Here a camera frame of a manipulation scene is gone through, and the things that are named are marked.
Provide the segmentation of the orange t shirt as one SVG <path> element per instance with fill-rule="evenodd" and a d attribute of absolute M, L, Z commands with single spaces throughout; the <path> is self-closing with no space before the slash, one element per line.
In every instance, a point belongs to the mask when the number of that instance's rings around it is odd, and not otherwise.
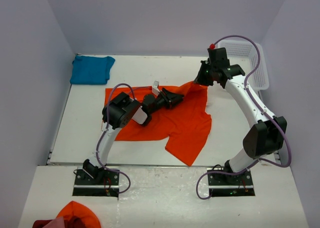
<path fill-rule="evenodd" d="M 212 127 L 212 118 L 206 113 L 208 88 L 190 81 L 181 86 L 165 86 L 165 89 L 182 94 L 183 101 L 172 109 L 162 108 L 153 113 L 145 127 L 130 121 L 115 140 L 133 142 L 168 138 L 166 151 L 191 166 L 206 144 Z"/>

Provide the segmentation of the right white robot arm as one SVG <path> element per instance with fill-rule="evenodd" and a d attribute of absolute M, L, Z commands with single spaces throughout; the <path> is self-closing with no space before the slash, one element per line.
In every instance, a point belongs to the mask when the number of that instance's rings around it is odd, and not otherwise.
<path fill-rule="evenodd" d="M 235 184 L 242 171 L 283 147 L 287 121 L 282 116 L 275 116 L 263 104 L 240 65 L 230 64 L 225 48 L 210 46 L 207 51 L 208 59 L 201 62 L 194 83 L 204 86 L 212 86 L 214 82 L 220 84 L 239 105 L 250 127 L 242 141 L 243 148 L 225 163 L 223 179 L 228 184 Z"/>

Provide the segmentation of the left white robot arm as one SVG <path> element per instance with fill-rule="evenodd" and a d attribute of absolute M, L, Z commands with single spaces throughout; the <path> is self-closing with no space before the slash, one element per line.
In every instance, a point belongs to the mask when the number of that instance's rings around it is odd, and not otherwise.
<path fill-rule="evenodd" d="M 152 119 L 152 113 L 165 107 L 172 109 L 184 99 L 183 94 L 173 93 L 166 88 L 153 88 L 151 94 L 146 94 L 140 102 L 134 97 L 121 92 L 109 100 L 102 110 L 102 121 L 105 128 L 97 142 L 92 158 L 83 162 L 82 169 L 86 178 L 92 184 L 103 181 L 106 161 L 110 149 L 119 132 L 133 120 L 137 124 L 146 126 Z"/>

